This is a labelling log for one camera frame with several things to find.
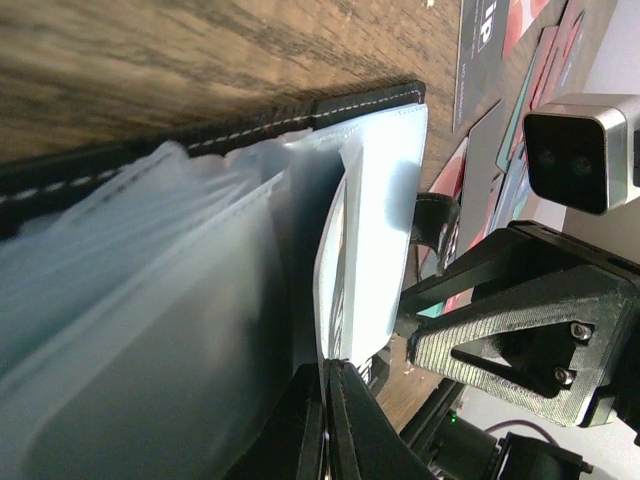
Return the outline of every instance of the camera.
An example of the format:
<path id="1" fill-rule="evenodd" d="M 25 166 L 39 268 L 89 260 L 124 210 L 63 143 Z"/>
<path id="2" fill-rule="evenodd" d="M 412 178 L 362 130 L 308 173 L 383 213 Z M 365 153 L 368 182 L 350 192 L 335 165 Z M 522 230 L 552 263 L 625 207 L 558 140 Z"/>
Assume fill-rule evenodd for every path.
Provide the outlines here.
<path id="1" fill-rule="evenodd" d="M 524 117 L 529 182 L 593 215 L 640 196 L 640 96 L 570 94 Z"/>

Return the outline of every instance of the red card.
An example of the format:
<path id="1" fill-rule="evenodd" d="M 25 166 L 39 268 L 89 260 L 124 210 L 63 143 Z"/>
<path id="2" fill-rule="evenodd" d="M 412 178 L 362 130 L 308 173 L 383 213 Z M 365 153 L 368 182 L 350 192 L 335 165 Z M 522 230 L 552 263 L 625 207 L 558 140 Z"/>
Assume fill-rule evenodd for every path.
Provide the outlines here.
<path id="1" fill-rule="evenodd" d="M 502 58 L 506 58 L 549 0 L 511 0 Z"/>

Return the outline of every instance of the wood grain surface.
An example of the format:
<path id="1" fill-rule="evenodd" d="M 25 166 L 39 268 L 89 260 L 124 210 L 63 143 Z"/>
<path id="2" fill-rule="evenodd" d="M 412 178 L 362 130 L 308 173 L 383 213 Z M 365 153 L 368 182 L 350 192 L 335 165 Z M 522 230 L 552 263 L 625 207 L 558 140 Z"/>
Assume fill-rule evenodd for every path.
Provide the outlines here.
<path id="1" fill-rule="evenodd" d="M 508 115 L 551 0 L 475 118 L 451 131 L 461 0 L 0 0 L 0 161 L 135 137 L 309 96 L 407 79 L 427 85 L 428 188 L 468 128 L 502 98 Z M 582 88 L 615 1 L 584 0 Z M 402 358 L 395 342 L 393 358 Z M 380 401 L 397 428 L 434 380 L 394 367 Z"/>

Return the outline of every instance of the silver camera housing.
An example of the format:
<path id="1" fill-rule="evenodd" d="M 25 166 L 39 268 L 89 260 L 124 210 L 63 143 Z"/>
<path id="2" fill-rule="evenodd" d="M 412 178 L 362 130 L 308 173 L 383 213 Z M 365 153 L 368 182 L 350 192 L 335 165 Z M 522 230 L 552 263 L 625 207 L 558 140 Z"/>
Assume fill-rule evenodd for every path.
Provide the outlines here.
<path id="1" fill-rule="evenodd" d="M 640 196 L 640 165 L 635 153 L 640 149 L 640 145 L 639 148 L 635 148 L 634 145 L 640 143 L 640 132 L 636 133 L 640 129 L 640 96 L 586 93 L 564 95 L 525 116 L 527 147 L 532 140 L 532 132 L 527 131 L 527 118 L 531 116 L 589 119 L 600 126 L 604 139 L 606 208 L 602 212 L 588 213 L 604 214 Z M 557 135 L 562 136 L 563 131 L 558 131 Z M 536 168 L 531 163 L 531 157 L 529 161 L 530 169 Z"/>

